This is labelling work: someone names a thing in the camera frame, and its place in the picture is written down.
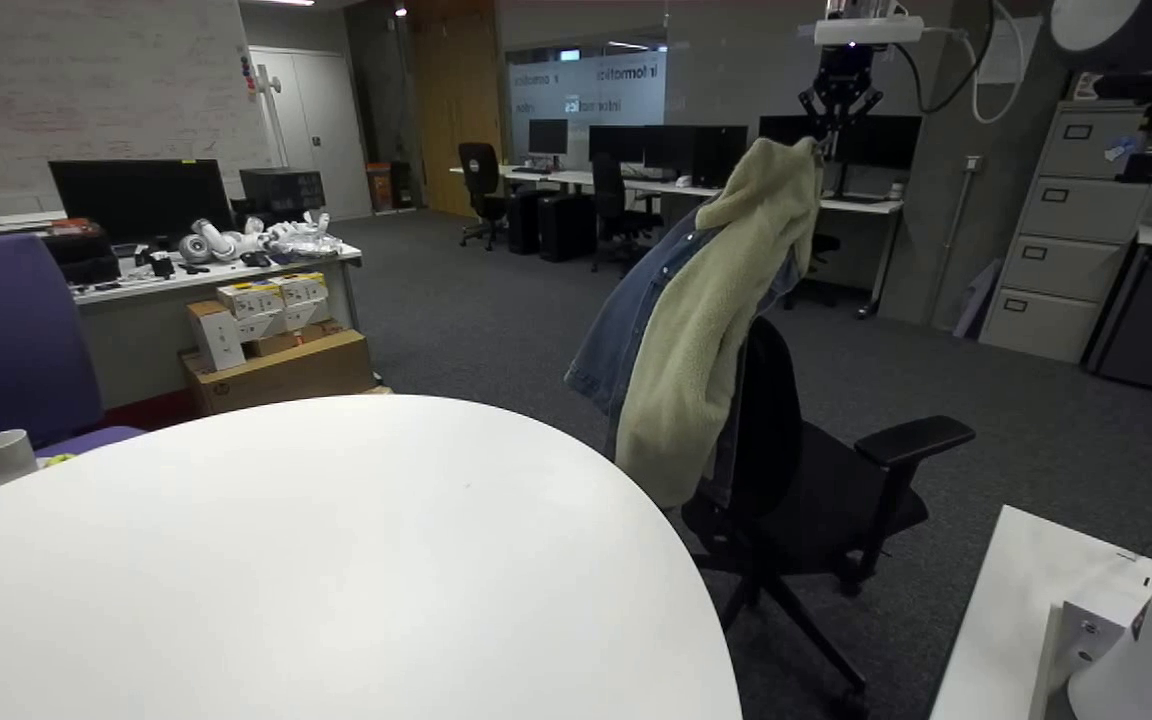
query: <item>cup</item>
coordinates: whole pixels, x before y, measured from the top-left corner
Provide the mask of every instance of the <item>cup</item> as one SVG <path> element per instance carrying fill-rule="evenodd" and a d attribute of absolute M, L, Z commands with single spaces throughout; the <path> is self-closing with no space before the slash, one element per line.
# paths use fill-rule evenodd
<path fill-rule="evenodd" d="M 0 484 L 37 471 L 37 454 L 23 429 L 0 432 Z"/>

